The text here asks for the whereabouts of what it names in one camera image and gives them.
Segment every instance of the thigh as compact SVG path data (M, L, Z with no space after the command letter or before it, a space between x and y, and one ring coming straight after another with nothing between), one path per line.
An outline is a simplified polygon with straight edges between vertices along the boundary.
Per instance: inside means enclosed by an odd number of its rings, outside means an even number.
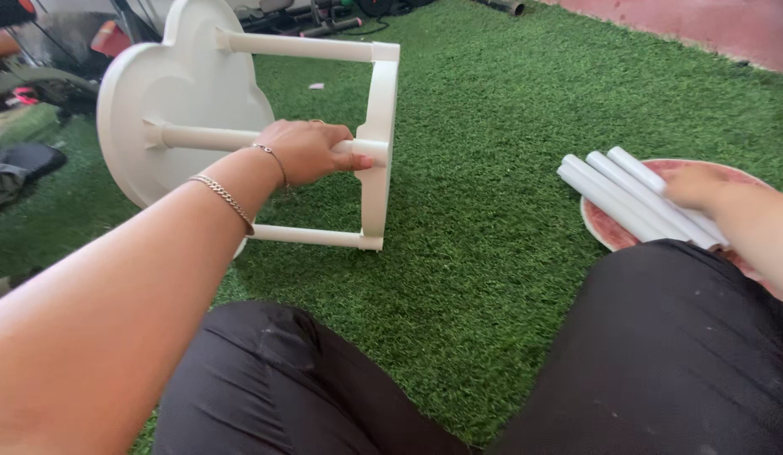
M376 364L297 308L210 312L159 408L154 453L410 453L464 445Z
M783 453L783 303L681 242L607 256L488 452Z

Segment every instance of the artificial grass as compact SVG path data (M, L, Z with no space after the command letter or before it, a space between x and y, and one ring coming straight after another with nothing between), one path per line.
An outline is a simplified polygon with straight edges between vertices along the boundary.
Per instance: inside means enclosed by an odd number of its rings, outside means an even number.
M382 253L248 243L215 303L293 303L356 343L427 415L487 444L528 395L588 267L606 250L555 170L620 145L710 160L783 190L783 75L559 6L512 18L439 0L367 40L402 45ZM368 65L256 57L277 118L360 125ZM310 83L324 82L322 91ZM2 137L53 120L42 107ZM0 211L0 276L49 265L137 212L108 174L91 119L36 133L70 163ZM359 186L328 177L262 221L357 230ZM146 452L154 419L132 452Z

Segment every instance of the white cylindrical leg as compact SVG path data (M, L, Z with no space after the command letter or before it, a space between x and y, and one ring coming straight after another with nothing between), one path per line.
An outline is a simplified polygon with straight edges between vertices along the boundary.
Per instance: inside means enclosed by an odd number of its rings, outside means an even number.
M605 155L599 153L599 151L590 152L588 157L586 157L586 162L610 181L617 184L622 190L634 196L639 202L661 217L666 224L677 229L683 237L691 240L697 246L703 249L713 249L719 246L719 242L716 239L704 232L703 229L700 229L697 224L691 222L674 209L669 202L650 191L649 188L617 166L613 161L606 158Z
M147 137L156 145L169 148L192 148L199 150L235 151L259 142L258 131L203 128L200 126L152 125L148 124ZM356 139L341 141L333 147L336 153L359 153L372 157L374 167L385 168L388 144L380 141Z
M579 169L563 164L558 169L558 175L563 181L571 185L591 203L608 214L629 233L636 236L639 241L649 242L664 238L664 235L655 231L644 220L631 212L628 207L613 198L606 190L590 178L590 175Z
M219 31L232 52L371 62L371 43Z
M383 247L383 241L362 241L361 234L322 231L319 229L304 229L301 227L270 226L268 224L253 224L254 235L250 239L261 241L294 242L303 244L325 244L331 246L346 246L360 249L378 249Z
M591 166L578 157L567 155L563 158L563 164L584 173L591 181L594 181L600 188L605 190L611 198L616 199L622 206L627 207L630 212L633 212L633 214L644 221L646 225L656 231L660 238L677 239L681 241L688 240L684 233L681 233L668 222L665 222L660 216L639 202L630 193L622 190L619 186L612 181L609 181L608 178L591 168Z
M659 174L651 171L644 163L633 158L632 155L621 147L614 147L609 150L608 158L619 165L620 168L626 170L630 175L636 177L644 186L663 197L664 189L667 188L667 182L665 182ZM690 219L691 222L697 224L707 234L720 242L720 245L725 247L729 246L729 240L720 232L718 225L706 218L704 214L699 211L682 209L678 206L676 206L676 209Z

